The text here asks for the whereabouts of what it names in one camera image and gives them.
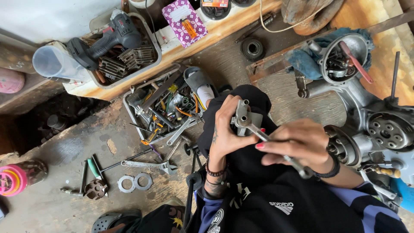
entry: purple notebook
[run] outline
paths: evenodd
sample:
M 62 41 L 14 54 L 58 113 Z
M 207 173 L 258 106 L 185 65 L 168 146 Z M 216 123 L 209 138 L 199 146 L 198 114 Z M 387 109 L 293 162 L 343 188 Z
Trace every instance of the purple notebook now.
M 198 17 L 188 0 L 176 0 L 170 5 L 162 8 L 162 14 L 170 24 L 170 27 L 173 29 L 184 48 L 187 48 L 208 33 L 203 22 L 201 22 L 200 17 Z M 193 39 L 191 39 L 190 35 L 187 33 L 187 30 L 181 24 L 180 19 L 184 18 L 188 19 L 191 26 L 197 33 Z

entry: red nail polish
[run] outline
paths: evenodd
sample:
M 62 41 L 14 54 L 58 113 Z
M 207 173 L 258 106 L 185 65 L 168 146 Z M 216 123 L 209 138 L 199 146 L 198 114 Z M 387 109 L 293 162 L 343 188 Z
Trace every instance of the red nail polish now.
M 263 143 L 259 143 L 259 144 L 256 144 L 255 147 L 256 147 L 256 149 L 262 149 L 262 148 L 265 147 L 265 145 Z

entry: red lever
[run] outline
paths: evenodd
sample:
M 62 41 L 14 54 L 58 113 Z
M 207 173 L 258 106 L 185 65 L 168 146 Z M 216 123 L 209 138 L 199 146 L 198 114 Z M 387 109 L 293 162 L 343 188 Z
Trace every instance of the red lever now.
M 368 83 L 374 83 L 374 80 L 369 76 L 369 74 L 362 68 L 359 61 L 352 55 L 351 50 L 348 48 L 347 44 L 343 41 L 339 42 L 339 46 L 341 46 L 342 51 L 352 60 L 357 70 L 362 74 L 362 76 L 365 78 L 365 80 L 368 81 Z

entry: tattoo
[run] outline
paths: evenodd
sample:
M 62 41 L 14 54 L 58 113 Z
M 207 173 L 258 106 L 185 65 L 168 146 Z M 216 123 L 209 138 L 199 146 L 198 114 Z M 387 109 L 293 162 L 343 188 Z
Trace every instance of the tattoo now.
M 214 134 L 213 134 L 213 140 L 212 140 L 212 143 L 214 143 L 214 144 L 216 144 L 216 140 L 217 140 L 217 137 L 218 137 L 219 135 L 217 134 L 217 127 L 216 127 L 216 125 L 214 125 Z
M 212 177 L 210 175 L 206 176 L 206 179 L 209 178 L 209 181 L 211 183 L 216 184 L 210 184 L 208 181 L 204 184 L 204 189 L 207 191 L 208 194 L 212 195 L 213 197 L 223 197 L 224 191 L 227 189 L 227 184 L 220 184 L 222 181 L 226 180 L 227 175 L 222 175 L 219 177 Z

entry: cordless drill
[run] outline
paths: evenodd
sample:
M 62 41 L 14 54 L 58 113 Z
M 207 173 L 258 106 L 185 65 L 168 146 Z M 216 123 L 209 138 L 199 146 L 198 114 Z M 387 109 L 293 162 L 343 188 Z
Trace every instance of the cordless drill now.
M 125 12 L 115 9 L 112 12 L 109 27 L 103 30 L 103 37 L 89 47 L 81 39 L 74 37 L 67 43 L 73 58 L 88 70 L 97 70 L 98 58 L 106 54 L 117 44 L 127 49 L 135 49 L 141 45 L 141 34 L 134 26 L 131 17 Z

